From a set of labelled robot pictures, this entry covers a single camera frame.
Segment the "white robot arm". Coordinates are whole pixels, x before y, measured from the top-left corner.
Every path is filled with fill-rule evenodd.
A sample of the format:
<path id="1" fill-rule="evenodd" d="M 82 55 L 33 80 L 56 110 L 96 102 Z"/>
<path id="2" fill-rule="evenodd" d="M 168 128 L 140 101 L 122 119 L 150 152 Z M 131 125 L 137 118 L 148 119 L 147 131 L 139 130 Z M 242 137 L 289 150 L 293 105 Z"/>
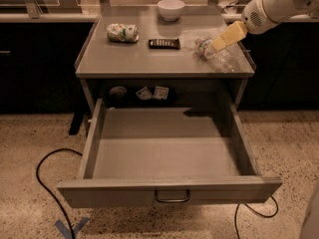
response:
<path id="1" fill-rule="evenodd" d="M 285 20 L 310 13 L 319 8 L 319 0 L 251 0 L 243 9 L 239 21 L 230 24 L 206 48 L 209 55 L 239 42 L 248 33 L 258 35 Z"/>

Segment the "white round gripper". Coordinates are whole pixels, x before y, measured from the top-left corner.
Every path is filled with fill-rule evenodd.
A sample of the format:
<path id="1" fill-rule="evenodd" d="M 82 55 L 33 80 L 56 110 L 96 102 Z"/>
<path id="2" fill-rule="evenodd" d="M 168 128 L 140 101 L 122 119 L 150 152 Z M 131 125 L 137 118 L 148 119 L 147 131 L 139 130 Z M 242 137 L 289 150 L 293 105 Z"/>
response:
<path id="1" fill-rule="evenodd" d="M 231 46 L 247 35 L 263 34 L 277 26 L 269 12 L 274 8 L 275 0 L 251 0 L 243 9 L 241 20 L 230 24 L 217 38 L 212 41 L 212 48 L 219 52 Z"/>

